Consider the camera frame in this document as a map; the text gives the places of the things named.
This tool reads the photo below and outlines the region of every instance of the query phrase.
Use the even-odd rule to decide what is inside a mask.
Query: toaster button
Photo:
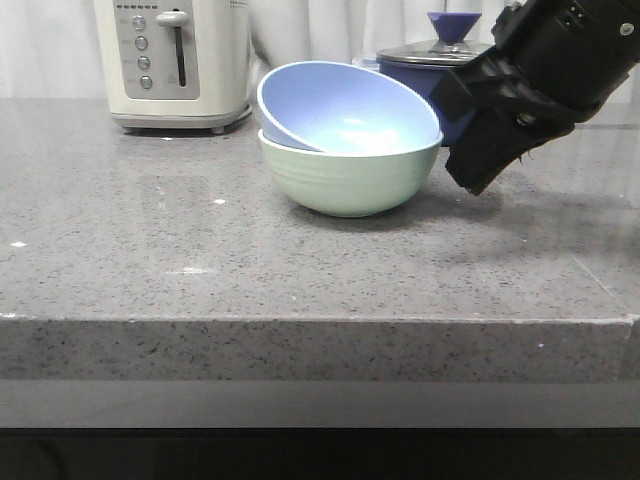
[[[138,50],[146,50],[149,46],[149,42],[145,37],[136,37],[135,43]]]
[[[149,57],[138,57],[138,68],[140,70],[149,70],[151,66],[151,60]]]
[[[151,80],[151,77],[145,75],[140,78],[140,86],[145,90],[149,90],[153,86],[153,80]]]
[[[135,15],[133,18],[131,18],[131,25],[133,25],[133,28],[135,30],[141,32],[147,27],[147,21],[142,15]]]

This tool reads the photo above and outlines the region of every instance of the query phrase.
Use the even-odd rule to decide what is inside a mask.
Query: white curtain
[[[478,11],[469,34],[491,43],[509,0],[249,0],[252,81],[285,63],[352,62],[382,48],[435,38],[428,11]],[[611,101],[630,102],[638,82]],[[93,0],[0,0],[0,97],[103,98]]]

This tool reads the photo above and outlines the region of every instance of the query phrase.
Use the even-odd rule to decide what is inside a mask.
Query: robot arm
[[[430,95],[447,120],[475,116],[447,170],[479,195],[513,160],[591,118],[640,61],[640,0],[529,0],[506,7],[495,46]]]

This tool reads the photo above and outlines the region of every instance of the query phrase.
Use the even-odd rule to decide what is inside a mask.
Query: bowl rim
[[[438,133],[438,138],[436,140],[434,140],[432,143],[430,143],[429,145],[425,145],[423,147],[420,148],[416,148],[414,150],[402,150],[402,151],[398,151],[398,152],[393,152],[393,153],[380,153],[380,154],[362,154],[362,153],[332,153],[332,152],[319,152],[317,150],[305,150],[303,148],[294,148],[294,147],[289,147],[288,145],[282,145],[280,143],[276,143],[273,140],[270,140],[269,138],[267,138],[264,134],[263,129],[259,129],[258,130],[258,138],[260,139],[261,143],[265,143],[267,145],[269,145],[270,147],[275,148],[276,150],[283,150],[285,152],[291,152],[291,153],[302,153],[304,155],[309,155],[312,157],[333,157],[333,158],[362,158],[362,159],[367,159],[367,158],[383,158],[383,157],[397,157],[399,155],[408,155],[411,153],[417,153],[417,152],[422,152],[424,150],[431,150],[434,147],[439,147],[440,144],[442,144],[442,140],[444,138],[444,135],[442,133],[442,131],[440,131]]]
[[[427,102],[424,98],[422,98],[422,96],[420,94],[418,94],[415,90],[413,90],[412,88],[409,88],[404,83],[399,82],[395,78],[389,77],[389,76],[384,75],[384,74],[382,74],[380,72],[376,72],[376,71],[373,71],[373,70],[369,70],[369,69],[366,69],[366,68],[359,67],[357,65],[352,65],[350,63],[330,62],[330,61],[326,61],[326,60],[305,60],[305,61],[302,61],[302,62],[287,63],[285,65],[281,65],[280,67],[274,68],[273,70],[268,72],[264,77],[262,77],[260,82],[258,82],[258,88],[256,90],[256,99],[258,101],[258,106],[260,108],[261,114],[264,115],[265,117],[267,117],[267,119],[272,124],[277,126],[278,129],[283,131],[287,136],[291,137],[292,139],[294,139],[299,144],[306,145],[307,147],[309,147],[311,149],[311,150],[307,150],[307,151],[325,152],[325,153],[330,153],[330,154],[339,155],[339,156],[355,156],[355,157],[357,157],[357,156],[368,156],[368,157],[371,157],[371,156],[382,156],[382,155],[361,155],[361,154],[349,154],[349,155],[347,155],[347,154],[342,153],[342,152],[325,150],[322,147],[318,147],[317,145],[314,145],[313,143],[310,143],[310,142],[304,140],[302,137],[300,137],[299,135],[295,134],[294,132],[292,132],[291,130],[286,128],[284,125],[282,125],[279,121],[276,120],[276,118],[273,115],[271,115],[271,112],[269,111],[269,109],[266,108],[266,105],[264,104],[264,100],[263,100],[262,91],[264,89],[264,84],[269,80],[270,77],[272,77],[273,75],[277,74],[281,70],[285,70],[285,69],[288,69],[288,68],[295,68],[295,67],[297,67],[299,65],[311,65],[311,64],[315,64],[315,65],[334,65],[334,66],[338,66],[338,67],[341,67],[341,68],[358,70],[358,71],[361,71],[361,72],[365,72],[365,74],[368,74],[368,75],[382,77],[385,81],[389,81],[391,83],[396,84],[398,87],[400,87],[403,90],[405,90],[407,93],[409,93],[410,95],[415,97],[416,100],[418,100],[420,103],[422,103],[425,107],[427,107],[427,110],[429,111],[433,121],[438,126],[438,135],[436,135],[436,139],[439,138],[440,136],[442,136],[442,128],[441,128],[441,125],[440,125],[440,119],[438,118],[438,115],[436,114],[436,112],[435,112],[434,108],[431,106],[431,104],[429,102]],[[398,155],[400,153],[417,152],[417,151],[423,150],[425,148],[428,148],[431,145],[432,145],[432,143],[424,144],[424,145],[421,145],[421,146],[419,146],[417,148],[414,148],[414,149],[402,150],[400,152],[392,153],[390,155]]]

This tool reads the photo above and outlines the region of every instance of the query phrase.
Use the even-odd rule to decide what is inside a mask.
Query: toaster control panel
[[[191,0],[113,1],[125,92],[130,98],[200,96]]]

